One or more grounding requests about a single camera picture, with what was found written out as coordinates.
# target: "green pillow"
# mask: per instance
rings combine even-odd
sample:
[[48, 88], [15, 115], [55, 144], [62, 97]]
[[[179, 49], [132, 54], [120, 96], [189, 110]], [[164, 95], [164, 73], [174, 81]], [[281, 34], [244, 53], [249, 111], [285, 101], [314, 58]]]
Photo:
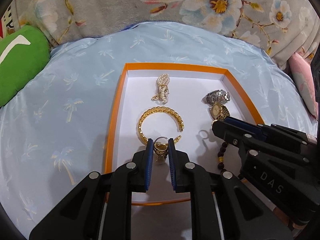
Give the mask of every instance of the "green pillow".
[[24, 26], [0, 42], [0, 107], [44, 69], [49, 52], [47, 38], [32, 26]]

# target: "wristwatch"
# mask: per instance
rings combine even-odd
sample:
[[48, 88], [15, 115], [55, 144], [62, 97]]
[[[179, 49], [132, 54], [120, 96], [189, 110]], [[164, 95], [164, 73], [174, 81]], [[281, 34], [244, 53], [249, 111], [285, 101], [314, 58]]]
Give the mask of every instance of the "wristwatch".
[[215, 90], [210, 92], [205, 97], [207, 104], [212, 105], [215, 102], [219, 102], [221, 104], [226, 104], [230, 101], [230, 94], [229, 92], [225, 92], [224, 90]]
[[230, 116], [230, 113], [229, 113], [228, 109], [226, 108], [226, 106], [224, 106], [223, 104], [221, 104], [219, 102], [216, 102], [213, 104], [213, 106], [210, 110], [210, 113], [215, 121], [224, 120]]

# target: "mattress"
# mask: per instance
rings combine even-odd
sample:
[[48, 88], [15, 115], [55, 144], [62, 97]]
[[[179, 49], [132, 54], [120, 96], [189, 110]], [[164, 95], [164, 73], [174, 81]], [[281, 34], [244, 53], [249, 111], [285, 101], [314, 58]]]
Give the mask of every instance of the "mattress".
[[[102, 172], [110, 111], [127, 62], [227, 68], [266, 124], [316, 136], [317, 121], [293, 81], [263, 50], [244, 41], [179, 23], [146, 22], [99, 39], [63, 44], [52, 51], [44, 70], [0, 109], [0, 202], [27, 239], [89, 172]], [[183, 235], [190, 236], [191, 224], [183, 227]]]

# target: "white lettering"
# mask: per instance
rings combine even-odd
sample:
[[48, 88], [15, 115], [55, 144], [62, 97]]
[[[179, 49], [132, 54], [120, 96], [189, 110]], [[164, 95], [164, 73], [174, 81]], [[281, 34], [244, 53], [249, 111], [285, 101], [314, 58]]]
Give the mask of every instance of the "white lettering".
[[266, 178], [268, 177], [268, 174], [266, 174], [265, 172], [262, 173], [260, 179], [262, 180], [266, 180]]
[[13, 41], [10, 42], [10, 44], [2, 52], [0, 56], [0, 64], [4, 61], [5, 57], [8, 55], [10, 50], [12, 50], [13, 47], [17, 44], [30, 45], [31, 43], [22, 35], [19, 35], [18, 37], [16, 37]]
[[277, 192], [277, 193], [281, 193], [282, 189], [283, 189], [283, 186], [282, 186], [282, 185], [279, 185], [279, 186], [278, 186], [278, 189], [276, 190], [276, 192]]
[[268, 183], [268, 185], [271, 185], [271, 187], [273, 188], [274, 182], [275, 182], [275, 180], [273, 179], [272, 181], [270, 181], [270, 182]]

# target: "silver watch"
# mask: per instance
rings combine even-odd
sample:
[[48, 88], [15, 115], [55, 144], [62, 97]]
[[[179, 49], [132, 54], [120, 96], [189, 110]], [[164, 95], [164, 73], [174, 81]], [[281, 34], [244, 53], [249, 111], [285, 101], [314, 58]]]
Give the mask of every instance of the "silver watch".
[[226, 104], [230, 101], [229, 92], [225, 92], [224, 90], [215, 90], [208, 93], [205, 97], [207, 104], [213, 105], [216, 102], [221, 103], [222, 105]]

